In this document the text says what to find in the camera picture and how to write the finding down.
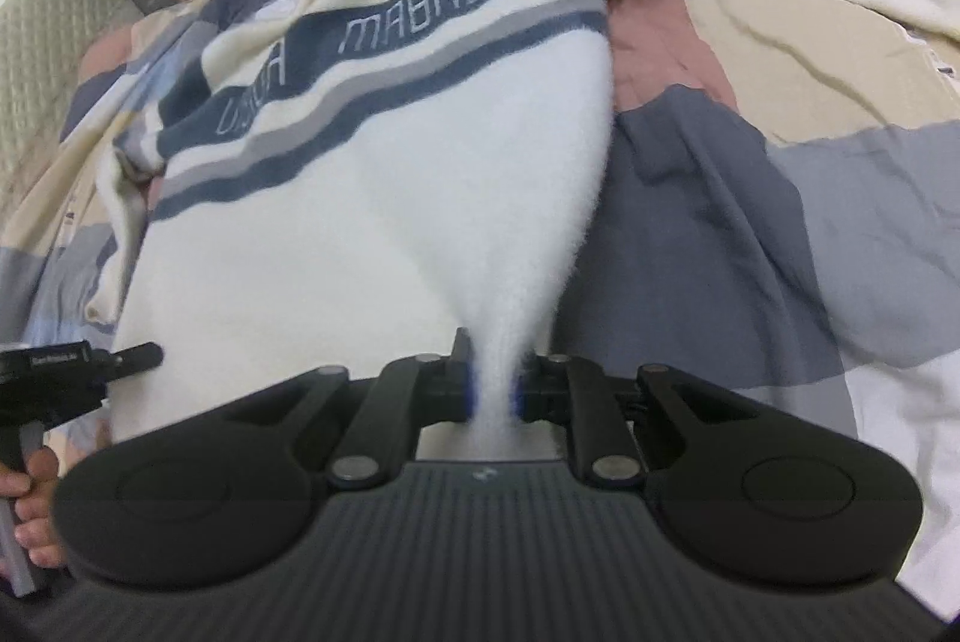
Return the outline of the person's left hand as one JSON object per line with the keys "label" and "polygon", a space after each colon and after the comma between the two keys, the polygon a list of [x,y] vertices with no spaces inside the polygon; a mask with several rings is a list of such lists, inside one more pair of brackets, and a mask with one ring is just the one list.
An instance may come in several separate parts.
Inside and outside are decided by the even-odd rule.
{"label": "person's left hand", "polygon": [[49,447],[34,452],[22,472],[2,465],[2,497],[13,500],[14,539],[41,569],[60,569],[67,562],[52,522],[59,470],[59,459]]}

